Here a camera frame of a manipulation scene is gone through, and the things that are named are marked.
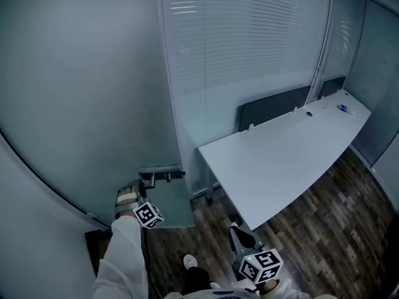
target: white sleeve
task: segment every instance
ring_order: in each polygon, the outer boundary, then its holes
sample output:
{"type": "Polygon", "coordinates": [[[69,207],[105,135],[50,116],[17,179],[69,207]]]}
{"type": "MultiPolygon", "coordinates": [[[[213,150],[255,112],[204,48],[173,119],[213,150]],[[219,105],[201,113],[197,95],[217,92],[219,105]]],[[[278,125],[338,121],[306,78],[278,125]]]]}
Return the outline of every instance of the white sleeve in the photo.
{"type": "Polygon", "coordinates": [[[266,295],[261,295],[261,299],[312,299],[307,293],[300,292],[291,288],[291,280],[280,280],[275,289],[266,295]]]}
{"type": "Polygon", "coordinates": [[[94,299],[147,299],[140,224],[131,216],[112,223],[111,238],[94,282],[94,299]]]}

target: pant leg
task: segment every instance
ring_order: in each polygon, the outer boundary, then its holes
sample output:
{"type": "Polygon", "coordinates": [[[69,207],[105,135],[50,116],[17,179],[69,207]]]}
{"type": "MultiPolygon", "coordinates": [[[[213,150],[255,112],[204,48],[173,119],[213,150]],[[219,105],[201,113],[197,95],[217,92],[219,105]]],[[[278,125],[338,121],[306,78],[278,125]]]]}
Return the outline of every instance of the pant leg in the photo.
{"type": "Polygon", "coordinates": [[[209,274],[206,270],[198,267],[191,267],[187,270],[186,286],[181,291],[182,295],[198,292],[200,290],[211,289],[209,274]]]}

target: frosted glass panel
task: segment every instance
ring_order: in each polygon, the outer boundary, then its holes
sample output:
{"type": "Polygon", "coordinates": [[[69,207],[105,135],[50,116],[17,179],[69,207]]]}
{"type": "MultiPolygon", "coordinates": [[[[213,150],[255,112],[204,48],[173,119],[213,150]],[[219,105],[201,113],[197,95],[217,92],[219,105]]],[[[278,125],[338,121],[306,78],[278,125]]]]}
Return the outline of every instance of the frosted glass panel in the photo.
{"type": "Polygon", "coordinates": [[[347,74],[362,33],[365,6],[366,0],[332,0],[327,40],[311,101],[318,98],[325,81],[347,74]]]}
{"type": "MultiPolygon", "coordinates": [[[[138,168],[181,163],[158,0],[0,0],[0,20],[2,130],[51,186],[110,224],[138,168]]],[[[193,224],[183,180],[149,195],[164,225],[193,224]]]]}
{"type": "Polygon", "coordinates": [[[168,58],[195,190],[202,186],[195,149],[237,131],[240,105],[310,85],[329,0],[166,1],[168,58]]]}
{"type": "Polygon", "coordinates": [[[369,0],[347,90],[372,111],[353,142],[372,165],[399,131],[399,17],[369,0]]]}

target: shoe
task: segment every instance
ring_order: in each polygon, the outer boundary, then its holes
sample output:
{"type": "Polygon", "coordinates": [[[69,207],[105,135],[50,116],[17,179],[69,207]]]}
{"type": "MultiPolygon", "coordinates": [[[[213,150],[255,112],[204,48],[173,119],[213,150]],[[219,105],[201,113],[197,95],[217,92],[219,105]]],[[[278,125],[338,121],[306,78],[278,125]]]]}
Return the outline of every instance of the shoe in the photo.
{"type": "Polygon", "coordinates": [[[211,288],[212,288],[212,289],[219,289],[219,288],[221,288],[217,282],[211,282],[210,285],[211,285],[211,288]]]}
{"type": "Polygon", "coordinates": [[[198,262],[192,255],[185,255],[183,258],[183,265],[188,270],[191,267],[198,267],[198,262]]]}

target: white desk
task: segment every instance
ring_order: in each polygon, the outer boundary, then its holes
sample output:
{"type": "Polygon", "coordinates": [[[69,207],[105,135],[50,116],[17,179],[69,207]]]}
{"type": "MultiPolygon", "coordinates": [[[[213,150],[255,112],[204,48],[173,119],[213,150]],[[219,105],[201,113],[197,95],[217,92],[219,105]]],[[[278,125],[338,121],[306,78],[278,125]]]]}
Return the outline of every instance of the white desk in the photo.
{"type": "Polygon", "coordinates": [[[370,111],[345,93],[199,148],[250,229],[306,191],[356,137],[370,111]],[[337,104],[355,110],[355,116],[338,110],[337,104]]]}

